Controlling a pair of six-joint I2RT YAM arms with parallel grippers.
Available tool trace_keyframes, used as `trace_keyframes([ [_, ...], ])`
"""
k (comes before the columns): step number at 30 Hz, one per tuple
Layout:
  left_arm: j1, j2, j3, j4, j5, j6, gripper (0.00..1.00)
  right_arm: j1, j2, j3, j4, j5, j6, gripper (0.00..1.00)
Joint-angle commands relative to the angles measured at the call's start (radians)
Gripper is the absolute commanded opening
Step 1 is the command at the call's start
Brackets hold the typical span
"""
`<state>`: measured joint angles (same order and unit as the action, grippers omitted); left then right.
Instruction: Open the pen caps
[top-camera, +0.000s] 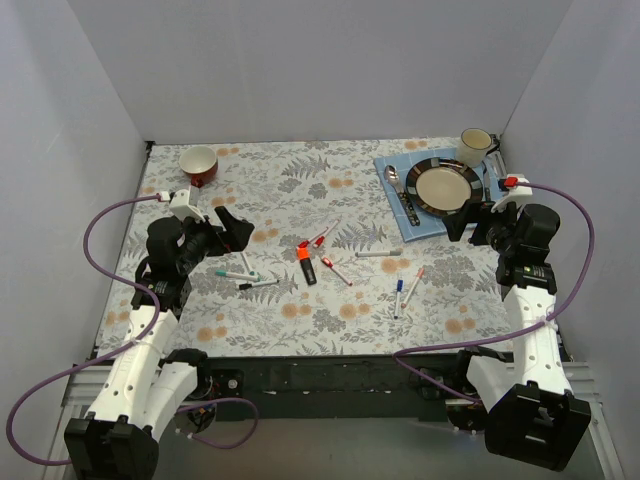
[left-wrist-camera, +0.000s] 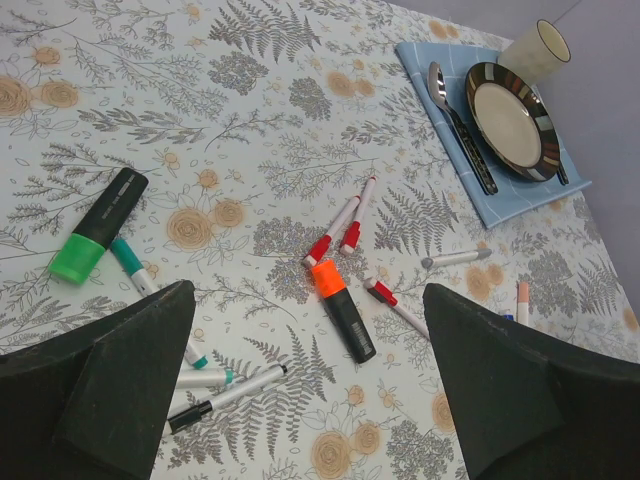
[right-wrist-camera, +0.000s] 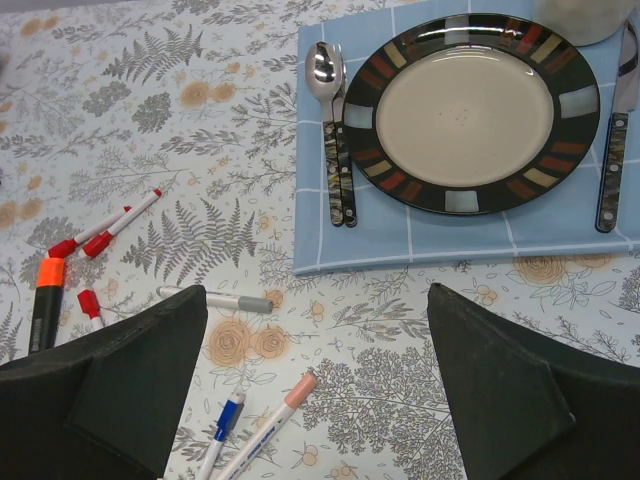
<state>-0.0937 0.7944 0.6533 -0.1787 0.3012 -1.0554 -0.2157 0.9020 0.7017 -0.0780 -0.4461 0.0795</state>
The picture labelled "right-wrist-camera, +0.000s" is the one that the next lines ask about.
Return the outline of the red capped white marker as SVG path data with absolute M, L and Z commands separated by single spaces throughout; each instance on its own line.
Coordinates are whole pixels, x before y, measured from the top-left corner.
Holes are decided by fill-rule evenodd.
M 110 216 L 102 219 L 96 225 L 81 231 L 79 234 L 72 238 L 61 241 L 48 250 L 47 256 L 49 258 L 66 258 L 67 256 L 71 255 L 79 246 L 83 245 L 95 235 L 104 232 L 106 229 L 112 226 L 130 209 L 131 206 L 124 206 L 122 209 L 119 209 Z

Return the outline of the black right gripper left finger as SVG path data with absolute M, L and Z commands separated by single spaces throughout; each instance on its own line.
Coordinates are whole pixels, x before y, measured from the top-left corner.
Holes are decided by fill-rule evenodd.
M 2 478 L 162 478 L 207 318 L 193 285 L 2 365 Z

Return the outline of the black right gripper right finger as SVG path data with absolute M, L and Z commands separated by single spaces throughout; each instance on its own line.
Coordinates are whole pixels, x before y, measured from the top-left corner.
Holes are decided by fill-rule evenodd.
M 428 320 L 470 479 L 636 479 L 639 370 L 436 283 Z

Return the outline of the orange capped black highlighter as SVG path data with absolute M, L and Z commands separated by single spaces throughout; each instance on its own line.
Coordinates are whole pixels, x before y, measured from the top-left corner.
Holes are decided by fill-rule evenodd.
M 55 345 L 61 311 L 65 260 L 42 260 L 36 283 L 28 354 L 32 355 Z

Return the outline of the grey capped white pen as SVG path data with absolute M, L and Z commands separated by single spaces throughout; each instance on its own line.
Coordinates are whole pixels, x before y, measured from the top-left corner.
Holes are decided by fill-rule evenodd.
M 251 296 L 233 295 L 223 292 L 205 291 L 206 304 L 209 307 L 271 314 L 274 309 L 272 300 Z

